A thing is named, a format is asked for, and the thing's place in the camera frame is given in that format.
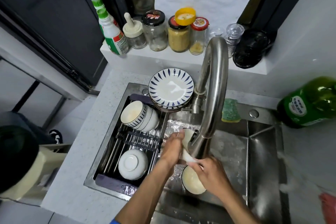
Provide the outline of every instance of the sink drain control knob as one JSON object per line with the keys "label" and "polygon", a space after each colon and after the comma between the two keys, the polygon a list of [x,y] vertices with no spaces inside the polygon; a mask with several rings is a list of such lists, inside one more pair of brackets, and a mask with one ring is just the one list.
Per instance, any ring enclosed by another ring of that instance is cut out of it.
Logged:
{"label": "sink drain control knob", "polygon": [[259,112],[256,109],[252,109],[252,110],[249,111],[249,115],[252,118],[258,118],[259,117]]}
{"label": "sink drain control knob", "polygon": [[143,90],[141,91],[141,93],[142,93],[144,96],[147,96],[147,95],[149,94],[149,91],[148,91],[148,89],[143,89]]}

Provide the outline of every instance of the jar with yellow powder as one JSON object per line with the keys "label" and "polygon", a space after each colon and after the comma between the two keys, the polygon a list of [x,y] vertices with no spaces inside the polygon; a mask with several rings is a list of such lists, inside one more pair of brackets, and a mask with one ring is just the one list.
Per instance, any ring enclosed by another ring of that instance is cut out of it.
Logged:
{"label": "jar with yellow powder", "polygon": [[168,21],[168,43],[174,52],[185,52],[190,43],[190,27],[178,25],[175,16]]}
{"label": "jar with yellow powder", "polygon": [[199,55],[204,51],[206,43],[206,32],[209,26],[209,21],[203,17],[197,17],[191,27],[191,43],[189,51],[193,55]]}

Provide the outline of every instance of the yellow lid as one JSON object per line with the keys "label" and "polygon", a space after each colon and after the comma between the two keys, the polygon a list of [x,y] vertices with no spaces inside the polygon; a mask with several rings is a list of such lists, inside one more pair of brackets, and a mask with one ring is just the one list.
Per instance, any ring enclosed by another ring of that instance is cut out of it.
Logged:
{"label": "yellow lid", "polygon": [[196,11],[192,7],[184,7],[175,13],[175,21],[181,26],[188,26],[196,19]]}

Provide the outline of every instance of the door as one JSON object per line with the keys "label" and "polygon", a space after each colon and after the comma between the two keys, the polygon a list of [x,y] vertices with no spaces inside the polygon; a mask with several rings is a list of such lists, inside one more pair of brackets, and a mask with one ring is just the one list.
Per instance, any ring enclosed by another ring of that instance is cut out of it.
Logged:
{"label": "door", "polygon": [[89,86],[97,84],[107,61],[100,52],[103,35],[86,0],[1,0],[39,35]]}

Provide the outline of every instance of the black and white sneaker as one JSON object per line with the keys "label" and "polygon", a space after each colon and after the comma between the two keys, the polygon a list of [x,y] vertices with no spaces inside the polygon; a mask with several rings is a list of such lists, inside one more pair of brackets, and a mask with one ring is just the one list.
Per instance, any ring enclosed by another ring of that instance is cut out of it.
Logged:
{"label": "black and white sneaker", "polygon": [[61,144],[63,143],[63,137],[60,131],[57,129],[52,129],[49,131],[49,136],[53,137],[55,140],[55,144]]}

